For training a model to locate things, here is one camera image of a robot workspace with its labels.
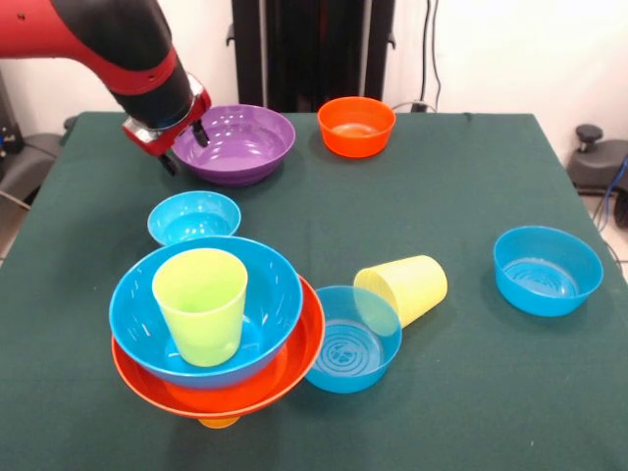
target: white wall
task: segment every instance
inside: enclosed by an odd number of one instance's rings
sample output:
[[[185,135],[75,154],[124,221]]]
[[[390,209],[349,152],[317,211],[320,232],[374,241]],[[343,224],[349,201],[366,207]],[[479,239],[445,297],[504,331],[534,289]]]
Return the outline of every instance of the white wall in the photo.
[[[628,2],[441,0],[438,61],[445,112],[531,112],[561,158],[583,122],[628,137]],[[184,66],[215,103],[237,101],[231,0],[160,0]],[[396,0],[384,99],[417,98],[425,0]],[[77,112],[118,109],[100,81],[71,61],[6,60],[0,67],[23,131],[60,131]],[[434,81],[428,99],[434,96]]]
[[[234,45],[225,46],[231,0],[160,0],[185,69],[209,90],[215,104],[237,102]],[[61,132],[63,121],[85,110],[121,110],[102,82],[67,59],[0,61],[24,134]]]
[[[396,0],[384,95],[392,105],[419,96],[426,3]],[[628,138],[625,0],[441,0],[437,21],[441,111],[534,113],[561,160],[584,122]]]

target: plastic bowl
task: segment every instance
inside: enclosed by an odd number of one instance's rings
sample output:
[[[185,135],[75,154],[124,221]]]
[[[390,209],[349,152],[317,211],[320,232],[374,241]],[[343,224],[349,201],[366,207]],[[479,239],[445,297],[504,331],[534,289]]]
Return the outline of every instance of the plastic bowl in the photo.
[[[198,145],[188,129],[177,137],[173,151],[203,180],[227,186],[245,186],[268,177],[296,138],[290,121],[259,106],[215,106],[201,121],[209,145]]]
[[[363,96],[337,98],[325,103],[318,112],[325,145],[332,152],[353,159],[382,151],[395,120],[391,108]]]
[[[325,311],[325,340],[307,381],[331,393],[356,393],[373,386],[401,346],[401,324],[393,308],[362,288],[316,292]]]
[[[141,368],[113,340],[116,368],[141,398],[167,412],[200,419],[212,428],[224,428],[238,417],[279,400],[316,360],[325,332],[325,316],[314,289],[301,279],[304,302],[301,317],[279,354],[263,370],[239,385],[199,391],[169,384]]]
[[[193,366],[181,358],[151,290],[157,269],[193,248],[226,250],[248,273],[239,348],[228,361],[212,367]],[[298,275],[279,252],[246,238],[214,236],[162,247],[135,264],[114,291],[109,320],[120,347],[151,373],[188,388],[216,389],[266,366],[294,329],[302,305]]]
[[[148,232],[162,245],[207,236],[232,236],[241,214],[237,204],[213,191],[188,191],[164,199],[148,216]]]
[[[558,229],[510,230],[497,240],[493,256],[499,292],[513,306],[536,316],[569,314],[602,283],[597,253]]]

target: blue bowl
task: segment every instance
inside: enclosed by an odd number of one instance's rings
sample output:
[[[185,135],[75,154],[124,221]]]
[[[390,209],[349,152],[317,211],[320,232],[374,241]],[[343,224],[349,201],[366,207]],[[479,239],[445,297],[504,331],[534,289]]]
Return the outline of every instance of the blue bowl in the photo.
[[[401,346],[393,308],[362,288],[316,291],[325,311],[323,349],[306,378],[331,393],[356,393],[377,383]]]
[[[535,316],[569,314],[602,283],[597,253],[558,229],[529,226],[508,231],[497,240],[493,256],[503,297]]]
[[[151,288],[166,260],[193,248],[226,250],[248,273],[239,349],[212,367],[193,366],[181,358]],[[296,326],[302,304],[298,275],[279,252],[246,238],[214,236],[168,245],[141,259],[118,283],[109,322],[120,347],[150,373],[187,388],[217,389],[240,383],[268,364]]]
[[[232,236],[239,208],[224,194],[188,191],[164,199],[148,216],[148,232],[162,245],[208,236]]]

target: yellow cup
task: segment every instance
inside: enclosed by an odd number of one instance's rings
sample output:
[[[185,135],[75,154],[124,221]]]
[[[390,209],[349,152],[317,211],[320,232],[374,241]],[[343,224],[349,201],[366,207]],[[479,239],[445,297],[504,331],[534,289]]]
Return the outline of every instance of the yellow cup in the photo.
[[[427,255],[404,258],[360,270],[353,285],[385,299],[405,327],[428,312],[447,294],[447,278],[439,262]]]
[[[244,264],[216,248],[188,250],[159,267],[153,295],[185,361],[214,366],[236,353],[247,281]]]

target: red bowl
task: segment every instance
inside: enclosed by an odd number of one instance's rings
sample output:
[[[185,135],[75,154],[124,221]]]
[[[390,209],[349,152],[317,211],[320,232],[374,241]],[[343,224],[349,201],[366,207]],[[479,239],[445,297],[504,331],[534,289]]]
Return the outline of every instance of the red bowl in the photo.
[[[394,111],[379,100],[345,96],[325,103],[318,122],[325,145],[352,159],[381,152],[389,141],[396,121]]]
[[[282,398],[314,365],[325,336],[325,315],[316,291],[303,278],[301,284],[303,310],[288,341],[263,370],[238,385],[202,391],[167,383],[135,363],[112,338],[118,373],[137,395],[160,409],[199,419],[207,427],[228,427]]]

